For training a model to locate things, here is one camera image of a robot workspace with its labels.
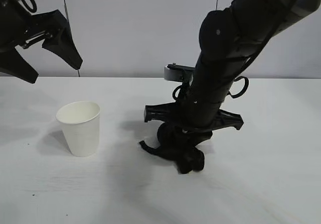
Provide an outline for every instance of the white tabletop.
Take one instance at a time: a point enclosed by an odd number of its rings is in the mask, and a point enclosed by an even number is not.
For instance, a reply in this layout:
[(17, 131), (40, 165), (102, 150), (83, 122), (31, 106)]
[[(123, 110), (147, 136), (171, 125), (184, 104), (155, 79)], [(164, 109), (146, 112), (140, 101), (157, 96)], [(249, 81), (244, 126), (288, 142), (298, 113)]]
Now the white tabletop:
[[(222, 106), (243, 128), (215, 131), (200, 145), (204, 171), (188, 175), (137, 144), (152, 144), (161, 124), (143, 122), (144, 105), (172, 101), (177, 85), (0, 78), (0, 223), (321, 222), (321, 80), (251, 79)], [(86, 158), (69, 153), (54, 117), (77, 100), (102, 109), (100, 146)]]

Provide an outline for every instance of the white paper cup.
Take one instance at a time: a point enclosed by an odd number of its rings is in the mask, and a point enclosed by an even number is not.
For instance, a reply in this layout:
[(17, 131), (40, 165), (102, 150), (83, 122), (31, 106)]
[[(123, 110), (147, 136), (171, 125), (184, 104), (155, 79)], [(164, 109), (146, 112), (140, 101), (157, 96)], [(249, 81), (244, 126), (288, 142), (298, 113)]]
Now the white paper cup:
[(100, 107), (90, 101), (73, 102), (58, 110), (56, 119), (61, 124), (71, 153), (85, 157), (96, 152), (99, 144)]

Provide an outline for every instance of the robotic end effector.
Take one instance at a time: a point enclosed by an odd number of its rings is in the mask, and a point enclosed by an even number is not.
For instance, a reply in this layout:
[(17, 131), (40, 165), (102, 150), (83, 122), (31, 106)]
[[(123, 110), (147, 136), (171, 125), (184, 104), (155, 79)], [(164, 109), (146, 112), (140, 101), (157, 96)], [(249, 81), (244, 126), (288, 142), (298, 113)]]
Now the robotic end effector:
[(82, 59), (73, 43), (70, 26), (59, 10), (31, 15), (37, 11), (34, 0), (0, 0), (0, 72), (35, 83), (37, 71), (15, 49), (44, 40), (42, 47), (61, 57), (78, 70)]

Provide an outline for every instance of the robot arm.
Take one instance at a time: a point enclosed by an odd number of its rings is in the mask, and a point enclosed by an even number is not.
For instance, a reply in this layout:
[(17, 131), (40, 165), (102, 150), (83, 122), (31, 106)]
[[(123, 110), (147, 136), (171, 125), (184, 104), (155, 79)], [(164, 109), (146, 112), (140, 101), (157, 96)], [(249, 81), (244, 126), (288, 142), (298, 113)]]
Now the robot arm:
[(42, 47), (65, 60), (74, 69), (79, 69), (82, 59), (73, 43), (66, 18), (56, 10), (31, 15), (37, 11), (34, 0), (29, 6), (25, 0), (0, 0), (0, 72), (8, 73), (24, 81), (34, 83), (38, 77), (15, 49), (23, 49), (44, 40)]
[(261, 53), (269, 40), (315, 12), (321, 0), (234, 0), (223, 11), (209, 12), (199, 42), (201, 53), (194, 69), (169, 65), (166, 76), (182, 82), (173, 97), (176, 102), (145, 107), (145, 122), (160, 120), (160, 147), (147, 152), (175, 161), (181, 173), (204, 168), (204, 154), (196, 145), (227, 127), (241, 129), (240, 115), (221, 110), (234, 81)]

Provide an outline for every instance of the black plastic bracket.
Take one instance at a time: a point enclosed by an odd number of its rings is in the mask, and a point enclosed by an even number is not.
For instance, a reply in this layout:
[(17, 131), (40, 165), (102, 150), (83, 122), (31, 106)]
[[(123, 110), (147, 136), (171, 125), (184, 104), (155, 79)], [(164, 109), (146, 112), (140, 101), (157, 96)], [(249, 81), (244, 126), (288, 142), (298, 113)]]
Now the black plastic bracket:
[(147, 123), (151, 120), (159, 120), (169, 122), (185, 131), (195, 133), (204, 133), (219, 130), (227, 127), (234, 127), (240, 130), (244, 124), (242, 117), (224, 110), (219, 110), (212, 123), (205, 128), (195, 128), (188, 125), (184, 117), (180, 114), (180, 106), (177, 102), (146, 106), (144, 112), (144, 120)]

